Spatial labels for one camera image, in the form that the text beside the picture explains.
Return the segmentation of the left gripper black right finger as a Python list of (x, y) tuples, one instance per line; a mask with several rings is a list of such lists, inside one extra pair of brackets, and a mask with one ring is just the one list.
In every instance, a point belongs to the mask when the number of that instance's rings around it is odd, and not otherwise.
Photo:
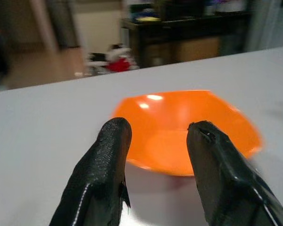
[(218, 127), (191, 123), (187, 149), (210, 226), (283, 226), (282, 204)]

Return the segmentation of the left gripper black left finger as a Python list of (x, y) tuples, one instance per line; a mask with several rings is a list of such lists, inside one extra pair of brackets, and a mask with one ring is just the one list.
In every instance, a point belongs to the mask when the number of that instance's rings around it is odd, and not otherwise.
[(125, 162), (132, 139), (129, 122), (112, 118), (75, 165), (50, 221), (51, 226), (117, 226), (130, 207)]

